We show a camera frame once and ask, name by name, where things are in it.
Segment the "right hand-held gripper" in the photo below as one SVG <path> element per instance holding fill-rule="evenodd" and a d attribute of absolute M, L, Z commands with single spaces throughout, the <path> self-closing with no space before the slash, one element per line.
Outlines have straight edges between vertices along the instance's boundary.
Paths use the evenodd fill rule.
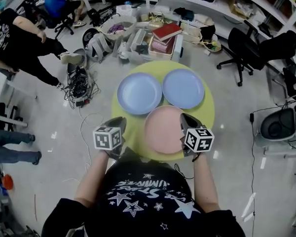
<path fill-rule="evenodd" d="M 212 148 L 215 136 L 210 129 L 201 128 L 202 122 L 186 113 L 180 114 L 181 130 L 184 137 L 181 138 L 184 157 L 209 152 Z"/>

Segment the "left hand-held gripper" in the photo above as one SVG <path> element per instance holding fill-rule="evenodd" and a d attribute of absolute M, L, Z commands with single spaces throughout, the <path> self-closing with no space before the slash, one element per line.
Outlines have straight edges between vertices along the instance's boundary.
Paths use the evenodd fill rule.
<path fill-rule="evenodd" d="M 112 159 L 119 159 L 122 154 L 122 146 L 127 119 L 124 117 L 111 118 L 93 130 L 94 147 L 103 150 Z"/>

